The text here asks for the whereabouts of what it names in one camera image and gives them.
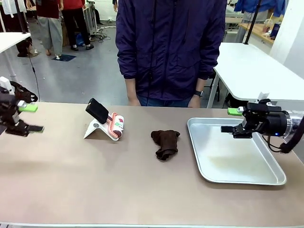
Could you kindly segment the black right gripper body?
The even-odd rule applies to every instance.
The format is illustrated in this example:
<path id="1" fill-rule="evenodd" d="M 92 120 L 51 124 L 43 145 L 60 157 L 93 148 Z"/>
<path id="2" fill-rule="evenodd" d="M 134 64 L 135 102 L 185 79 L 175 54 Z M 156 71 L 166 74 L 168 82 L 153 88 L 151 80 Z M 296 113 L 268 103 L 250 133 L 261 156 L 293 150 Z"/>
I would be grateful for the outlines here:
<path id="1" fill-rule="evenodd" d="M 251 138 L 252 133 L 280 137 L 287 130 L 287 111 L 283 111 L 279 106 L 247 103 L 243 107 L 243 116 L 244 138 Z"/>

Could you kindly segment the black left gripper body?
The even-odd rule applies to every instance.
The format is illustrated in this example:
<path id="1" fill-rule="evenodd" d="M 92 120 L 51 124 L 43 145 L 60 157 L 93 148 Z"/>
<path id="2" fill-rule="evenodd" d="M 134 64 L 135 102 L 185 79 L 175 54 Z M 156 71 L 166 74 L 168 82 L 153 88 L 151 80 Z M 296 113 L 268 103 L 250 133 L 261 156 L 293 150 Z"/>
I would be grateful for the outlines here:
<path id="1" fill-rule="evenodd" d="M 8 125 L 15 125 L 19 121 L 17 104 L 20 100 L 19 92 L 12 92 L 0 87 L 0 125 L 5 129 Z"/>

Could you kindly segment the person's left hand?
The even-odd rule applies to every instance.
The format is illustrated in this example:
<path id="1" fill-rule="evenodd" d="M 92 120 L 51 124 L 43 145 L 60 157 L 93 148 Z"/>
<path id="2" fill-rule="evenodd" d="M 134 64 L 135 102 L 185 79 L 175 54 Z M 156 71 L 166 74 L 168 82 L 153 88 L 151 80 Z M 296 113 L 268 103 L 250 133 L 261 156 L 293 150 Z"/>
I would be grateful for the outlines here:
<path id="1" fill-rule="evenodd" d="M 200 108 L 200 97 L 193 95 L 188 103 L 188 108 Z"/>

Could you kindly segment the person's right hand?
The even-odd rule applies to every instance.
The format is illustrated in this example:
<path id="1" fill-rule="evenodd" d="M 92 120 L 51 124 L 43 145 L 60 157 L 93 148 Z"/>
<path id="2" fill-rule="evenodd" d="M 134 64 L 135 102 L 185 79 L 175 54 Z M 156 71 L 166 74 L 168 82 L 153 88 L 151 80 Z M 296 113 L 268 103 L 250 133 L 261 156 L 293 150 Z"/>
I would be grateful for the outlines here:
<path id="1" fill-rule="evenodd" d="M 128 97 L 128 105 L 130 105 L 130 106 L 141 106 L 141 103 L 140 103 L 139 99 L 137 98 L 136 94 L 128 93 L 127 97 Z"/>

